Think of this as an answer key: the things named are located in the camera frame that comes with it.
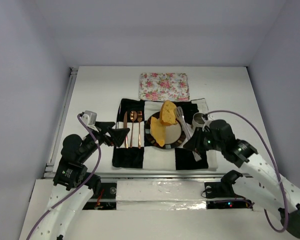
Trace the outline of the round brown bread piece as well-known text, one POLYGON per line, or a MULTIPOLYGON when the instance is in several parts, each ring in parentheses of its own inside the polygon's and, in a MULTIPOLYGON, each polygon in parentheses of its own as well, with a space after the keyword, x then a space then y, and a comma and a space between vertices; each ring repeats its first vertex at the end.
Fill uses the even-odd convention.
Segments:
POLYGON ((177 124, 177 119, 175 116, 175 109, 177 106, 170 100, 166 100, 160 109, 159 120, 164 126, 171 126, 177 124))

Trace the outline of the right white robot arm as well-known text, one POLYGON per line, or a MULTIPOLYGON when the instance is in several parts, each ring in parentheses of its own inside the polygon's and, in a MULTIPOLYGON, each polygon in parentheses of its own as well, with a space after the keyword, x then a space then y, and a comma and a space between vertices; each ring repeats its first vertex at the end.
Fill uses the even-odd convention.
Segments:
POLYGON ((275 216, 283 229, 300 239, 300 188, 282 176, 277 168, 268 164, 257 149, 245 140, 235 137, 225 120, 213 120, 204 128, 196 128, 184 148, 201 155, 218 151, 242 173, 231 170, 211 187, 211 197, 230 193, 248 198, 275 216))

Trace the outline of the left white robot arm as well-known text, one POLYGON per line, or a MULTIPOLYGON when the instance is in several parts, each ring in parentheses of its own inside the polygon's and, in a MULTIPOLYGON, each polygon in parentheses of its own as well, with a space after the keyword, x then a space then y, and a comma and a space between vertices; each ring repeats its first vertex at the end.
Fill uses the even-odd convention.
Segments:
POLYGON ((68 135, 62 143, 61 159, 52 180, 53 186, 43 215, 27 235, 28 240, 65 240, 88 200, 99 194, 101 178, 95 174, 101 161, 101 145, 120 147, 129 128, 115 129, 114 122, 81 122, 88 134, 68 135), (91 172, 85 161, 98 152, 91 172))

